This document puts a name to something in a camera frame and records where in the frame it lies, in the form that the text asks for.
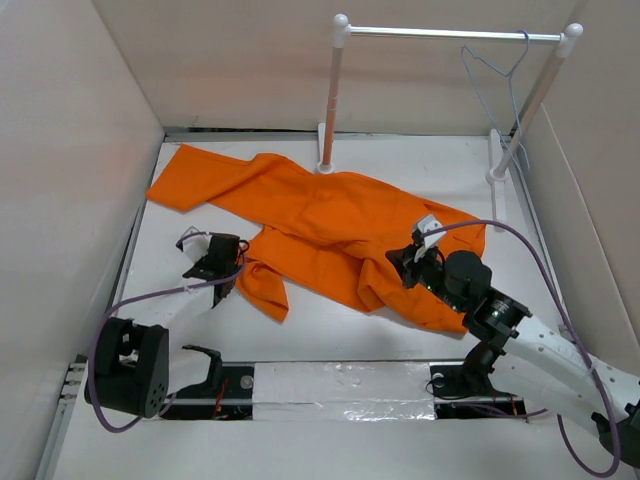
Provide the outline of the orange trousers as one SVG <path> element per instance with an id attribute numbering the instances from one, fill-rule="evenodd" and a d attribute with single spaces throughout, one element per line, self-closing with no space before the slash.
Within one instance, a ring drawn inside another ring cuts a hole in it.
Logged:
<path id="1" fill-rule="evenodd" d="M 410 243 L 421 218 L 449 225 L 470 220 L 466 212 L 358 173 L 314 175 L 276 154 L 243 161 L 187 145 L 147 198 L 180 212 L 210 203 L 261 225 L 237 287 L 277 322 L 289 312 L 291 280 L 363 313 L 388 307 L 421 328 L 465 330 L 432 293 L 404 288 L 386 254 Z"/>

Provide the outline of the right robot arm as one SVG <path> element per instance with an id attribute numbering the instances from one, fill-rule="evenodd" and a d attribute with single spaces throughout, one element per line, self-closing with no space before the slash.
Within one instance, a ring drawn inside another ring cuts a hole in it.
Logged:
<path id="1" fill-rule="evenodd" d="M 490 388 L 543 404 L 598 438 L 631 467 L 639 465 L 639 379 L 551 330 L 527 307 L 491 285 L 492 272 L 470 251 L 443 255 L 437 247 L 408 245 L 387 260 L 403 285 L 422 285 L 452 310 L 478 339 L 462 381 L 473 393 Z"/>

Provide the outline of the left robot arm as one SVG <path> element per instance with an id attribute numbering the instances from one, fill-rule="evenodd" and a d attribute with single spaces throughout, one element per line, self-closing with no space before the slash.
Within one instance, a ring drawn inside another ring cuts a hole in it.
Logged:
<path id="1" fill-rule="evenodd" d="M 90 347 L 85 399 L 112 434 L 164 413 L 187 387 L 205 397 L 222 387 L 221 355 L 197 345 L 197 324 L 235 287 L 249 243 L 190 229 L 176 246 L 193 262 L 178 284 L 112 305 Z"/>

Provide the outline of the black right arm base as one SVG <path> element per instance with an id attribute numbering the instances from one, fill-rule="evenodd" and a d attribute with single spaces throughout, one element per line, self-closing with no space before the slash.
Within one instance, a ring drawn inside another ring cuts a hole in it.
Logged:
<path id="1" fill-rule="evenodd" d="M 462 361 L 429 364 L 425 390 L 434 399 L 438 420 L 501 418 L 527 414 L 524 400 L 493 388 L 485 377 L 474 378 Z"/>

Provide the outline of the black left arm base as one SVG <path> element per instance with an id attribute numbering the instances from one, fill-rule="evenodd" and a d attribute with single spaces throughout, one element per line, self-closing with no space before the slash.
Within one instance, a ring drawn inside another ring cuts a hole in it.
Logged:
<path id="1" fill-rule="evenodd" d="M 253 419 L 254 363 L 225 362 L 217 350 L 187 345 L 170 365 L 169 379 L 181 389 L 161 408 L 164 420 Z"/>

